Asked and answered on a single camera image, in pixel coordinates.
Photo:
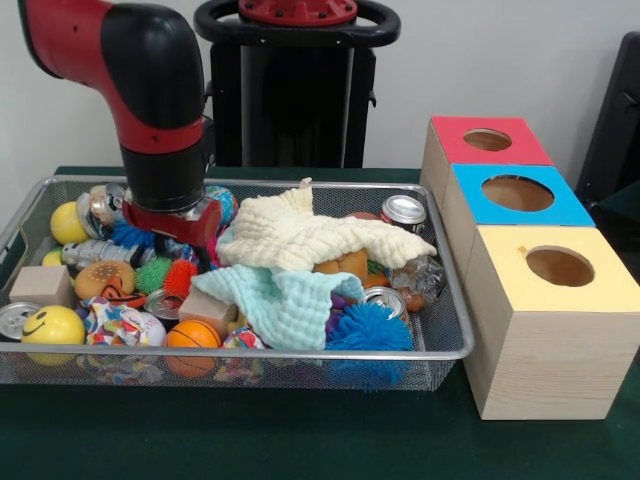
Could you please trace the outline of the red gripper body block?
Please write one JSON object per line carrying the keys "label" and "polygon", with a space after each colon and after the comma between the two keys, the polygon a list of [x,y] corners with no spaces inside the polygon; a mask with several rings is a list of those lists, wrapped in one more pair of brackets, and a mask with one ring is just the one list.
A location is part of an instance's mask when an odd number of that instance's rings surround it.
{"label": "red gripper body block", "polygon": [[191,210],[180,213],[152,212],[128,201],[124,201],[122,211],[132,226],[195,247],[206,245],[222,219],[220,203],[211,198],[203,198]]}

